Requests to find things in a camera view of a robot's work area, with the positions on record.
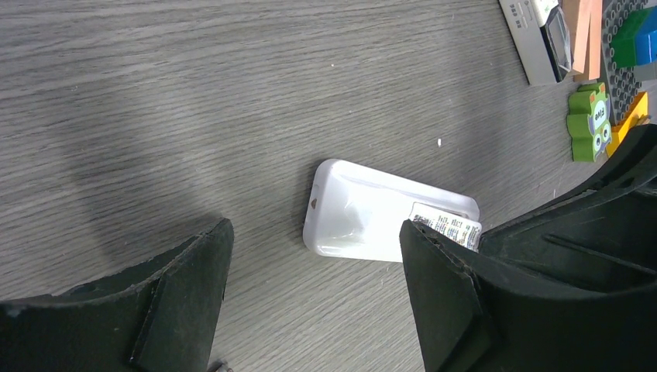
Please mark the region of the white remote control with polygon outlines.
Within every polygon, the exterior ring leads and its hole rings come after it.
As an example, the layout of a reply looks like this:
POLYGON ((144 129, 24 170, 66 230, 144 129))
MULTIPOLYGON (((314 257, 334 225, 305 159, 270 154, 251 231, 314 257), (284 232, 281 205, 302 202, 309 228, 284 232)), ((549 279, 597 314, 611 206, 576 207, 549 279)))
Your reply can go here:
POLYGON ((329 159, 315 172, 302 237, 320 256, 400 262, 404 221, 424 224, 477 251, 483 232, 479 217, 469 196, 329 159))

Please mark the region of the black AAA battery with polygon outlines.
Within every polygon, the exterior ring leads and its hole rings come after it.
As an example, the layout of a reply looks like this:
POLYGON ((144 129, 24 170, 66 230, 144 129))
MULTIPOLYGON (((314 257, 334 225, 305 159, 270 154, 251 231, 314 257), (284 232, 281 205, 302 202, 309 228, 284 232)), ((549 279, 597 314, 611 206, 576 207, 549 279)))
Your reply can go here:
POLYGON ((226 362, 216 360, 208 367, 207 372, 233 372, 233 369, 226 362))

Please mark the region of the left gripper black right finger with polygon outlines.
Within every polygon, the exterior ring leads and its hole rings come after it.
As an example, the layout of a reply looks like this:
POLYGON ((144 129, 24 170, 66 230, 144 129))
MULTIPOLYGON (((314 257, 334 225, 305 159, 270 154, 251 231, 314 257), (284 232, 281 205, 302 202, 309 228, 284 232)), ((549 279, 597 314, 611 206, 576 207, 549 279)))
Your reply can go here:
POLYGON ((656 369, 656 127, 477 250, 407 220, 401 252, 427 371, 656 369))

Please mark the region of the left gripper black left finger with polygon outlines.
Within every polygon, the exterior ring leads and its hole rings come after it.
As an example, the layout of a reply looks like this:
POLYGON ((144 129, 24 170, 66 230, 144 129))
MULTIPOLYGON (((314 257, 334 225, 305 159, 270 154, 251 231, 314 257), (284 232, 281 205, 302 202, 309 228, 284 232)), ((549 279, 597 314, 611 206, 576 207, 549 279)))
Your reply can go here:
POLYGON ((232 259, 232 223, 59 294, 1 303, 3 371, 204 371, 232 259))

